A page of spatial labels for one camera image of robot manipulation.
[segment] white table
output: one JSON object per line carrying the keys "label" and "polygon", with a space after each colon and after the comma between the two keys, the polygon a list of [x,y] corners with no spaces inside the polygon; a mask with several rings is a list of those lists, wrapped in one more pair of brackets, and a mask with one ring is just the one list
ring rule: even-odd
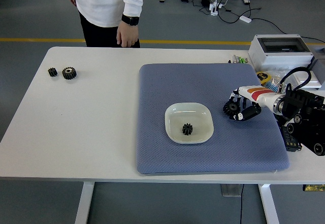
{"label": "white table", "polygon": [[[268,223],[278,223],[269,184],[324,184],[324,158],[288,152],[279,172],[141,175],[136,170],[139,69],[147,63],[227,62],[248,51],[51,48],[0,143],[0,177],[84,181],[76,223],[86,223],[94,182],[259,184]],[[74,67],[77,77],[63,78]],[[57,77],[47,70],[56,68]]]}

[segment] white enclosure box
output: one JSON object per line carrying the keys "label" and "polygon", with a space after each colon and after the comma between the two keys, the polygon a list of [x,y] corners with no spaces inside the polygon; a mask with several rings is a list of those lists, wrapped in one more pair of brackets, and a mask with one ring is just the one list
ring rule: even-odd
{"label": "white enclosure box", "polygon": [[255,35],[248,54],[257,72],[307,67],[313,58],[299,35]]}

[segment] black gear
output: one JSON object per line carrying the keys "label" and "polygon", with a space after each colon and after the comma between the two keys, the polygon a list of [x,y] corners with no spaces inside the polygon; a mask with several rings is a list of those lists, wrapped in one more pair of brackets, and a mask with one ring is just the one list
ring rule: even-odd
{"label": "black gear", "polygon": [[57,71],[56,71],[55,68],[50,68],[48,70],[48,72],[49,72],[49,74],[50,74],[51,77],[56,77],[56,75],[57,75]]}
{"label": "black gear", "polygon": [[240,112],[240,106],[237,102],[228,101],[223,106],[223,112],[228,116],[234,116]]}
{"label": "black gear", "polygon": [[77,76],[76,69],[74,69],[73,67],[64,68],[62,74],[65,79],[69,79],[69,80]]}
{"label": "black gear", "polygon": [[190,135],[193,132],[193,126],[191,124],[184,124],[183,126],[183,133],[185,135]]}

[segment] blue cushion pad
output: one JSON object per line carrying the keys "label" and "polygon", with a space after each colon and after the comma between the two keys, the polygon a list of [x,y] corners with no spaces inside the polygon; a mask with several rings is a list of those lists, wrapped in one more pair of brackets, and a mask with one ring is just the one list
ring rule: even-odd
{"label": "blue cushion pad", "polygon": [[[289,167],[273,113],[249,121],[230,120],[222,111],[231,92],[260,85],[247,64],[149,64],[140,69],[137,169],[142,174],[251,172]],[[211,112],[214,133],[202,144],[178,144],[165,130],[165,111],[175,103],[196,102]]]}

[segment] white plate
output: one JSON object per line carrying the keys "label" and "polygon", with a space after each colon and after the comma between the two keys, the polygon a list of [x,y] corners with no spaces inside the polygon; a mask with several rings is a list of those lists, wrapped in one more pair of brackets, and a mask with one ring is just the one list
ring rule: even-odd
{"label": "white plate", "polygon": [[[183,133],[184,124],[191,124],[190,135]],[[199,144],[213,134],[212,116],[207,107],[199,103],[173,104],[165,112],[165,127],[168,136],[179,144]]]}

